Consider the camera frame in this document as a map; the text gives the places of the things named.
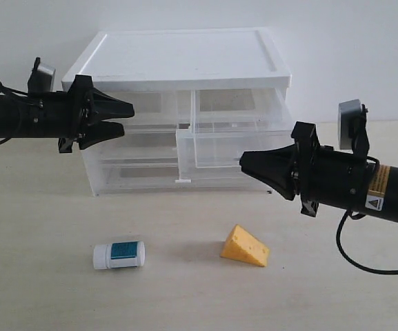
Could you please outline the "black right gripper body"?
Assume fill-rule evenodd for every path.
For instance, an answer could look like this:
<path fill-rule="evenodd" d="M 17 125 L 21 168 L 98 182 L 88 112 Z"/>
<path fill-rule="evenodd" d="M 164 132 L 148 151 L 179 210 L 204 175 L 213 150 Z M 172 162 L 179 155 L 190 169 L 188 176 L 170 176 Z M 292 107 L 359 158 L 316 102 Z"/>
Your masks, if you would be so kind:
<path fill-rule="evenodd" d="M 295 141 L 294 172 L 298 174 L 301 213 L 314 217 L 320 204 L 358 210 L 371 179 L 366 126 L 359 124 L 352 134 L 352 153 L 322 146 L 313 123 L 296 122 L 291 137 Z"/>

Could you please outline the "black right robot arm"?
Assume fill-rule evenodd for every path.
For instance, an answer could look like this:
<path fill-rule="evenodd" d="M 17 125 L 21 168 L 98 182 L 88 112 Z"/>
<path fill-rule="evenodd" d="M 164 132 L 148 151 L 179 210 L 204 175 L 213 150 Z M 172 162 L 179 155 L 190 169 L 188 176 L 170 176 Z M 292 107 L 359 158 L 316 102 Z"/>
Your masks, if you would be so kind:
<path fill-rule="evenodd" d="M 319 205 L 398 223 L 398 168 L 370 158 L 366 127 L 352 136 L 350 153 L 319 143 L 313 123 L 296 122 L 294 144 L 242 154 L 244 174 L 269 185 L 282 197 L 301 199 L 301 212 L 315 217 Z"/>

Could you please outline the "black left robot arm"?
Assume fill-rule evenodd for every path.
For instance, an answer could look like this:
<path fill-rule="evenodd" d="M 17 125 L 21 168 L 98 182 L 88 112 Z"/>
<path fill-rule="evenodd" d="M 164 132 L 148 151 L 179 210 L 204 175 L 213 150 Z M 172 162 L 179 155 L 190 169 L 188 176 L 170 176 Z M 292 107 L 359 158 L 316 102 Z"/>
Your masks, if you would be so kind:
<path fill-rule="evenodd" d="M 96 89 L 92 78 L 77 75 L 68 91 L 18 94 L 0 82 L 0 144 L 10 139 L 57 139 L 60 153 L 71 153 L 122 137 L 118 119 L 135 115 L 131 103 Z"/>

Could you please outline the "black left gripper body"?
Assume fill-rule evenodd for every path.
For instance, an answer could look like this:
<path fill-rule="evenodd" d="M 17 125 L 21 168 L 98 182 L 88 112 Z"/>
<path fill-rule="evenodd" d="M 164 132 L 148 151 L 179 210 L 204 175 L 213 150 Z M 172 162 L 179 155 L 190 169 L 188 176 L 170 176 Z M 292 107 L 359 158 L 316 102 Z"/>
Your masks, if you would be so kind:
<path fill-rule="evenodd" d="M 57 138 L 58 151 L 71 153 L 82 131 L 86 99 L 93 88 L 92 77 L 87 75 L 77 75 L 68 91 L 46 92 L 38 83 L 29 85 L 28 96 L 38 105 L 29 107 L 27 137 Z"/>

